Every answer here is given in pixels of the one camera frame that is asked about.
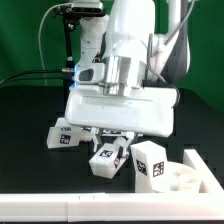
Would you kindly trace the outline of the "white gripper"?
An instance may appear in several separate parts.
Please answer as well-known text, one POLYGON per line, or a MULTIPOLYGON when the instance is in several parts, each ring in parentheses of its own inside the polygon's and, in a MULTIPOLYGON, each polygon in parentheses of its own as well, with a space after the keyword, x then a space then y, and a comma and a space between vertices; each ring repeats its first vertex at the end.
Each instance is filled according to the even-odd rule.
POLYGON ((71 125, 94 127, 93 152, 101 144, 98 128, 127 132, 122 138, 122 157, 127 158, 135 133, 171 135, 176 97, 173 88, 145 87, 133 89, 129 96, 108 96, 100 86, 79 85, 70 91, 65 119, 71 125))

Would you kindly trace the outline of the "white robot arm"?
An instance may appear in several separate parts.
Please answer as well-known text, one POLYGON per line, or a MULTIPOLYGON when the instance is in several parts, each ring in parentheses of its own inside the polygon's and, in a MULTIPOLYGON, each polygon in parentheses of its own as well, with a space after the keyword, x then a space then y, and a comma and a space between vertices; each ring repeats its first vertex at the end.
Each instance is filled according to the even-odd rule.
POLYGON ((153 0, 115 0, 105 33, 105 70, 81 81, 65 111, 71 125, 168 137, 190 64, 188 18, 195 0, 166 0, 168 32, 155 32, 153 0))

